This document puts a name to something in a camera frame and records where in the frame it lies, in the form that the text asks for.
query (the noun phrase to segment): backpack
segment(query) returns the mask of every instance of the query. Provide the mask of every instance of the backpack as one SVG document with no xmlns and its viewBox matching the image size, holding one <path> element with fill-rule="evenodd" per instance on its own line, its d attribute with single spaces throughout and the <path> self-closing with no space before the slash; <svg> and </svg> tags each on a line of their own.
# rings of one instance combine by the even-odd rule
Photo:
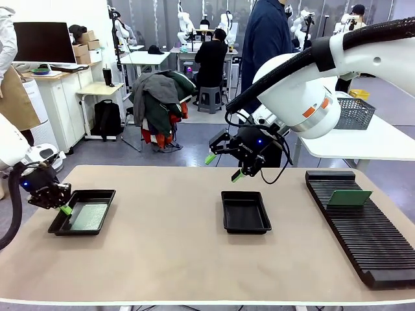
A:
<svg viewBox="0 0 415 311">
<path fill-rule="evenodd" d="M 106 141 L 107 136 L 117 136 L 122 131 L 118 105 L 110 99 L 95 104 L 95 126 L 91 134 L 100 135 Z"/>
</svg>

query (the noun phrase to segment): basket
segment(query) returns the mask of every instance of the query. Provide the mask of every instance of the basket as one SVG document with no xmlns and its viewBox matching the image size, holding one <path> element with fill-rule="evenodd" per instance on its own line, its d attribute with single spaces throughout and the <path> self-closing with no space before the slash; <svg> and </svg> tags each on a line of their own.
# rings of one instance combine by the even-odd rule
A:
<svg viewBox="0 0 415 311">
<path fill-rule="evenodd" d="M 367 130 L 375 108 L 360 98 L 338 98 L 342 108 L 336 130 Z"/>
<path fill-rule="evenodd" d="M 351 89 L 349 95 L 363 100 L 369 100 L 370 93 L 363 89 Z"/>
</svg>

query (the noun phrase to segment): brown apron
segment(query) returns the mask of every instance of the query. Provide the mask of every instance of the brown apron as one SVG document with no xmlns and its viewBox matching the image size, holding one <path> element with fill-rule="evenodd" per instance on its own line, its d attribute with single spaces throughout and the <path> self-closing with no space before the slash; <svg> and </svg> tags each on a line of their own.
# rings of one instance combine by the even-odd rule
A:
<svg viewBox="0 0 415 311">
<path fill-rule="evenodd" d="M 0 113 L 19 131 L 40 125 L 38 115 L 26 93 L 18 72 L 11 66 L 1 83 L 3 98 L 0 98 Z"/>
</svg>

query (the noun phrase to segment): cup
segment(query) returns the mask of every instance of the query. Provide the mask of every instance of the cup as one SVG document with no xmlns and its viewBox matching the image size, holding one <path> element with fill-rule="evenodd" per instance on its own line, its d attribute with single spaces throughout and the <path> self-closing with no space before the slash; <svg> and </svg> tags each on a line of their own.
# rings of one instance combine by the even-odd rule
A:
<svg viewBox="0 0 415 311">
<path fill-rule="evenodd" d="M 104 75 L 104 79 L 105 79 L 105 85 L 106 86 L 111 86 L 112 84 L 112 74 L 111 74 L 111 69 L 109 68 L 104 68 L 102 70 L 102 73 Z"/>
</svg>

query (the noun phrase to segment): hat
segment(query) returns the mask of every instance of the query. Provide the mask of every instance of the hat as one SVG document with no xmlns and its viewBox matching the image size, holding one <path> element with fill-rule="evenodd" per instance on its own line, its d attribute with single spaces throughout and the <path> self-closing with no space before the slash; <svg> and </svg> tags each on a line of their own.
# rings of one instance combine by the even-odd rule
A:
<svg viewBox="0 0 415 311">
<path fill-rule="evenodd" d="M 161 52 L 160 51 L 160 49 L 157 47 L 157 46 L 155 46 L 155 45 L 152 45 L 151 47 L 149 47 L 148 48 L 148 53 L 149 54 L 156 54 L 156 55 L 162 55 L 162 54 L 164 54 L 163 52 Z"/>
<path fill-rule="evenodd" d="M 364 10 L 365 10 L 364 5 L 355 5 L 351 12 L 357 15 L 364 15 Z"/>
</svg>

